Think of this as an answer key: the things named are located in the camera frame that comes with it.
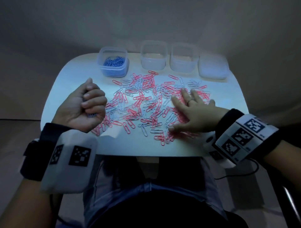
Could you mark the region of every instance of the empty plastic container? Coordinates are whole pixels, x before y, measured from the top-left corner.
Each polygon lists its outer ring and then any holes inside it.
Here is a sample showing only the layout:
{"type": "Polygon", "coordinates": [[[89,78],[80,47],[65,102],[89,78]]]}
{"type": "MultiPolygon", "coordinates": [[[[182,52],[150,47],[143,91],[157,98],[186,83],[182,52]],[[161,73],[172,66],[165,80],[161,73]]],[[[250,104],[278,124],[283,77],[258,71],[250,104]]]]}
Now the empty plastic container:
{"type": "Polygon", "coordinates": [[[174,71],[190,73],[199,59],[198,47],[187,43],[174,43],[171,48],[170,68],[174,71]]]}
{"type": "Polygon", "coordinates": [[[214,53],[201,53],[199,75],[209,79],[225,79],[230,74],[228,61],[225,56],[214,53]]]}
{"type": "Polygon", "coordinates": [[[163,70],[167,59],[167,44],[145,40],[141,44],[141,65],[147,70],[163,70]]]}
{"type": "Polygon", "coordinates": [[[100,66],[103,75],[106,77],[124,77],[129,68],[128,52],[124,48],[104,47],[97,56],[97,64],[100,66]],[[122,66],[104,66],[104,62],[108,57],[115,59],[117,56],[125,58],[122,66]]]}

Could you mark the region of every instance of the floor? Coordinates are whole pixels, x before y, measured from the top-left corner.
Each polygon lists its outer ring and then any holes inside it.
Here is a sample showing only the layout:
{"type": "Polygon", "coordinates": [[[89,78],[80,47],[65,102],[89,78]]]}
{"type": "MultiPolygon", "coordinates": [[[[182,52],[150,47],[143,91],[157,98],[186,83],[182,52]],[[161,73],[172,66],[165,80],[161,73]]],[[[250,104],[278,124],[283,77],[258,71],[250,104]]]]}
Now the floor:
{"type": "MultiPolygon", "coordinates": [[[[0,120],[0,214],[22,180],[19,170],[23,152],[39,134],[40,122],[0,120]]],[[[138,161],[145,175],[156,176],[156,158],[139,158],[138,161]]],[[[210,157],[206,161],[215,178],[248,173],[255,168],[250,161],[245,161],[236,168],[224,170],[210,157]]],[[[225,178],[217,180],[216,184],[224,209],[240,215],[249,228],[287,227],[268,174],[262,167],[255,175],[225,178]]],[[[64,195],[59,214],[67,220],[83,222],[82,194],[64,195]]]]}

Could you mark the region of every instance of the white table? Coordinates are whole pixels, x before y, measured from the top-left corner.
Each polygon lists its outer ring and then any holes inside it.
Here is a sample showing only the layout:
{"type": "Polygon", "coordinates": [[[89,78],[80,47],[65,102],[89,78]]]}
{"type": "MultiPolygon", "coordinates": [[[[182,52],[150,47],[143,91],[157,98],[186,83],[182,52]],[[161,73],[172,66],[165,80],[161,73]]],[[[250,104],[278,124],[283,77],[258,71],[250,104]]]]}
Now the white table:
{"type": "MultiPolygon", "coordinates": [[[[80,84],[84,83],[88,77],[91,77],[93,82],[106,93],[108,101],[113,98],[113,93],[120,87],[114,84],[112,80],[120,79],[104,77],[99,66],[96,64],[96,57],[97,53],[81,55],[72,59],[63,67],[52,86],[44,106],[41,129],[43,129],[47,122],[52,121],[57,108],[67,96],[80,84]]],[[[141,67],[140,54],[129,53],[129,60],[128,73],[121,79],[131,79],[130,75],[132,73],[137,75],[148,74],[148,70],[141,67]]],[[[244,96],[233,74],[222,81],[206,80],[199,76],[197,67],[192,73],[172,71],[169,66],[169,58],[167,59],[166,67],[156,72],[159,73],[158,76],[155,76],[156,83],[172,81],[168,77],[169,74],[182,77],[185,85],[190,79],[201,80],[201,85],[207,85],[205,90],[210,91],[210,98],[215,100],[216,106],[227,109],[236,108],[244,113],[248,113],[244,96]]],[[[208,147],[205,140],[209,135],[213,135],[213,133],[207,133],[197,140],[175,140],[165,146],[161,146],[160,141],[154,140],[155,134],[148,133],[148,137],[143,135],[141,129],[137,127],[140,121],[135,121],[134,123],[136,128],[130,128],[130,134],[127,134],[122,126],[114,125],[112,128],[107,128],[101,136],[97,137],[99,141],[97,153],[127,156],[204,156],[208,147]]]]}

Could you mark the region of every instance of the jeans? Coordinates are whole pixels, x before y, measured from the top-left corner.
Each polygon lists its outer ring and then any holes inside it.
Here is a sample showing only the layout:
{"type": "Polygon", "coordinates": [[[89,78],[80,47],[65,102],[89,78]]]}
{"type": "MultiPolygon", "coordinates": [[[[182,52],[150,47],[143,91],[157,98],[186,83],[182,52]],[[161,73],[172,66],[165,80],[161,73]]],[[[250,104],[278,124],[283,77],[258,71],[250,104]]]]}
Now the jeans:
{"type": "Polygon", "coordinates": [[[111,207],[152,190],[169,190],[193,197],[222,215],[214,178],[200,157],[160,157],[156,180],[145,179],[135,157],[96,155],[91,178],[84,191],[85,227],[91,227],[111,207]]]}

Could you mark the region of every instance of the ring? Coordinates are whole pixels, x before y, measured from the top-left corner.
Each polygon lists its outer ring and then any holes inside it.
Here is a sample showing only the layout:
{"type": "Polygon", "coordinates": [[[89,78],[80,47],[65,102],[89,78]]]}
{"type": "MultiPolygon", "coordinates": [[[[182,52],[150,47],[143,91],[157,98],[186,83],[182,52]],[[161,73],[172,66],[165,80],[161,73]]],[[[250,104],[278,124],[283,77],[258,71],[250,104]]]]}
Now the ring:
{"type": "MultiPolygon", "coordinates": [[[[190,99],[189,101],[191,101],[191,100],[193,100],[193,99],[190,99]]],[[[189,101],[187,101],[187,106],[188,106],[189,101]]]]}

